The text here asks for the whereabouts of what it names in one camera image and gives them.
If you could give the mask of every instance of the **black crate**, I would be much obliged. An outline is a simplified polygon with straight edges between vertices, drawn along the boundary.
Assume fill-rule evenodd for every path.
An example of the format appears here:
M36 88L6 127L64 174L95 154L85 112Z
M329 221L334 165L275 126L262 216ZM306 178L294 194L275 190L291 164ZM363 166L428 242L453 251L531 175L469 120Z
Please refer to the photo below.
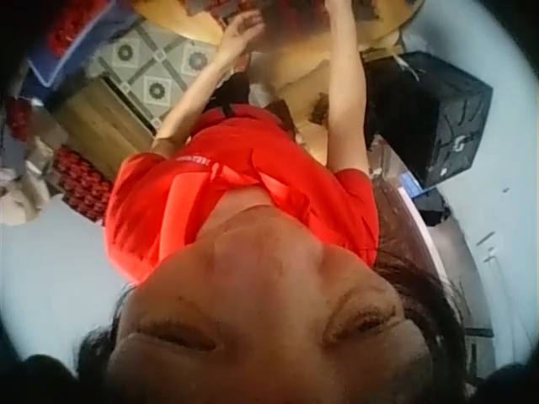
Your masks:
M426 53L402 58L415 75L393 58L366 65L367 129L380 133L430 188L472 166L493 89Z

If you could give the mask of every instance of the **shirt sleeve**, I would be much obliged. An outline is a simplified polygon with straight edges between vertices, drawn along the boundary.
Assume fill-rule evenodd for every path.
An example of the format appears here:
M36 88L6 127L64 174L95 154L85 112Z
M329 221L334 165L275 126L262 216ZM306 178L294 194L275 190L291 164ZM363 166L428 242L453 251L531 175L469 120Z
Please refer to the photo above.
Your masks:
M376 260L380 227L378 222L378 209L372 187L372 181L365 173L355 168L347 168L335 173L346 193L352 198L355 213L360 217L369 235L373 254L368 254L370 264Z
M105 242L109 259L130 280L150 271L158 257L158 226L163 210L148 198L148 177L165 159L142 153L125 160L115 180L105 215Z

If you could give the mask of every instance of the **white wall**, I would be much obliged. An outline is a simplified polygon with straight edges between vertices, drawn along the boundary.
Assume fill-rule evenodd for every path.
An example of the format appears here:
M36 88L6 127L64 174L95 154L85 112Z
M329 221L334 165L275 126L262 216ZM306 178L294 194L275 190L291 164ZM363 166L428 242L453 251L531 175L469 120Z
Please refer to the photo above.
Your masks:
M494 87L472 169L439 190L483 281L496 363L524 360L530 339L535 344L538 336L537 80L510 36L472 0L427 0L406 34L418 35L431 53ZM494 258L485 263L489 247Z
M109 323L125 281L104 253L103 229L53 199L23 226L0 227L0 308L23 358L72 368L87 332Z

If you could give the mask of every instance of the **hand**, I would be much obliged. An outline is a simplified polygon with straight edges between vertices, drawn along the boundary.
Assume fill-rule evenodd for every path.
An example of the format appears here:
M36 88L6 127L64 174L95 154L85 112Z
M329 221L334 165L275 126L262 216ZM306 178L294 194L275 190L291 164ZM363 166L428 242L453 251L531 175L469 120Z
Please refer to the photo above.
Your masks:
M352 0L326 0L326 10L330 18L338 17L339 15L353 15Z
M262 35L264 28L260 11L238 14L225 29L215 61L225 69L234 67L248 46Z

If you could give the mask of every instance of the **skin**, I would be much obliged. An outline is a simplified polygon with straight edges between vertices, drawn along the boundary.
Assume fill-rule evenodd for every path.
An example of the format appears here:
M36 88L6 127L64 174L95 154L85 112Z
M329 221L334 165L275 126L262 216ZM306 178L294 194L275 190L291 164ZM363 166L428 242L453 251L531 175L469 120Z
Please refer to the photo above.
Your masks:
M350 0L327 8L334 33L328 167L367 171L357 129L365 77ZM232 23L154 152L169 157L183 144L223 70L263 30L257 13ZM337 77L348 79L346 89ZM276 209L264 189L249 187L227 192L195 242L131 293L107 380L159 403L405 402L429 372L425 341L395 289L352 252Z

